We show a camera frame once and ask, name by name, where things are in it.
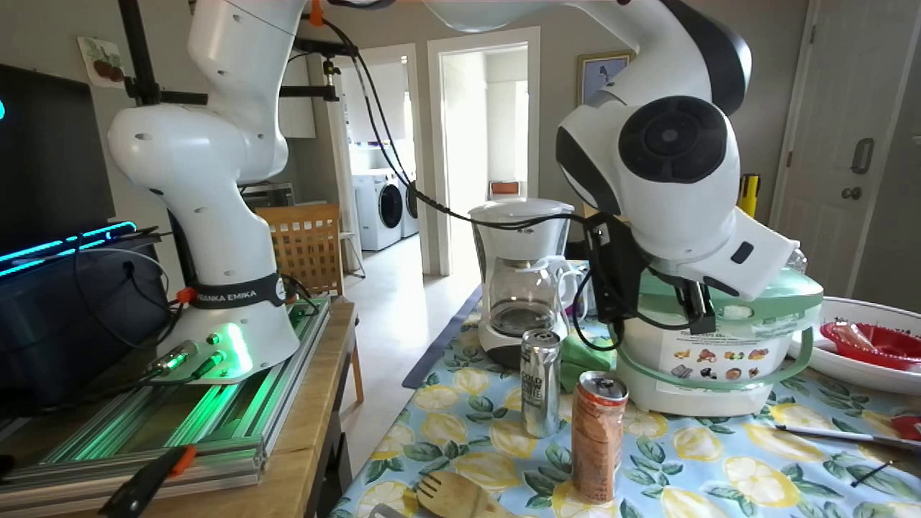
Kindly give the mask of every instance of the soda can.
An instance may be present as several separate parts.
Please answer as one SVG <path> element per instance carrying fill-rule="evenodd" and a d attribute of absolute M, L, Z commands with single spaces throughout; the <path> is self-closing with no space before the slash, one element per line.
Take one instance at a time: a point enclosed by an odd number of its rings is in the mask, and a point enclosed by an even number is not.
<path fill-rule="evenodd" d="M 562 336 L 549 328 L 520 335 L 520 421 L 532 437 L 559 428 L 559 349 Z"/>
<path fill-rule="evenodd" d="M 621 466 L 628 385 L 609 372 L 585 372 L 572 395 L 572 489 L 612 500 Z"/>

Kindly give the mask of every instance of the white robotic arm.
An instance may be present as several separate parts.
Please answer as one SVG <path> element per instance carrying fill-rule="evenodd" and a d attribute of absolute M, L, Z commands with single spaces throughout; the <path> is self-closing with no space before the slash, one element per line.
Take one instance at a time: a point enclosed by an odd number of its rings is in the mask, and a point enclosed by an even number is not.
<path fill-rule="evenodd" d="M 788 261 L 798 244 L 736 211 L 740 152 L 726 113 L 744 95 L 752 56 L 732 31 L 678 0 L 428 7 L 454 28 L 496 28 L 546 7 L 589 15 L 635 61 L 559 128 L 556 159 L 576 194 L 605 217 L 619 217 L 654 270 L 685 286 L 757 297 Z M 615 233 L 595 228 L 589 243 L 621 247 Z"/>
<path fill-rule="evenodd" d="M 116 165 L 165 198 L 193 257 L 196 302 L 159 352 L 185 361 L 179 379 L 235 382 L 298 349 L 268 225 L 244 208 L 239 185 L 288 162 L 280 84 L 301 7 L 198 0 L 186 46 L 206 77 L 206 106 L 133 106 L 110 128 Z"/>

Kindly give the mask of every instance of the floral tablecloth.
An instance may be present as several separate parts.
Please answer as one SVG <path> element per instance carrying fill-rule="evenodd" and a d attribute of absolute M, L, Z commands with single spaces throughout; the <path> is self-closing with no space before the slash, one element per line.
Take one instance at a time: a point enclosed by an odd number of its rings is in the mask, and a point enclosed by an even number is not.
<path fill-rule="evenodd" d="M 851 486 L 893 451 L 772 428 L 788 423 L 894 434 L 888 418 L 913 407 L 919 413 L 921 400 L 842 385 L 815 372 L 773 385 L 768 407 L 749 418 L 661 418 L 631 407 L 619 495 L 609 503 L 582 503 L 569 486 L 569 397 L 552 437 L 526 437 L 519 374 L 503 374 L 478 349 L 474 328 L 464 328 L 334 518 L 365 518 L 380 503 L 426 516 L 414 486 L 422 473 L 438 469 L 464 473 L 513 516 L 919 518 L 921 479 L 914 466 L 904 466 L 907 456 Z"/>

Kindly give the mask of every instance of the dryer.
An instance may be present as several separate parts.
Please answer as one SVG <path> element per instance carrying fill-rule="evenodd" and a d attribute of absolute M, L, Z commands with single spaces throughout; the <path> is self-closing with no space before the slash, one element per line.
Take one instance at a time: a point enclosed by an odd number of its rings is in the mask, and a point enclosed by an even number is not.
<path fill-rule="evenodd" d="M 419 233 L 419 204 L 418 204 L 418 195 L 414 195 L 414 182 L 408 185 L 399 185 L 403 189 L 403 240 L 408 236 L 418 236 Z"/>
<path fill-rule="evenodd" d="M 403 194 L 393 174 L 360 169 L 352 177 L 360 243 L 365 254 L 403 240 Z"/>

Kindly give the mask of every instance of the screen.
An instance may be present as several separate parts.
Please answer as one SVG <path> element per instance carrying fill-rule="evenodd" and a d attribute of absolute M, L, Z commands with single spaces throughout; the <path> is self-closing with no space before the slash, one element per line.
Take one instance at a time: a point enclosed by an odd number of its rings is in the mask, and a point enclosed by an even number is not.
<path fill-rule="evenodd" d="M 124 356 L 152 355 L 169 305 L 152 240 L 133 231 L 121 221 L 0 254 L 0 421 L 81 400 Z"/>
<path fill-rule="evenodd" d="M 111 214 L 88 87 L 0 66 L 0 254 Z"/>

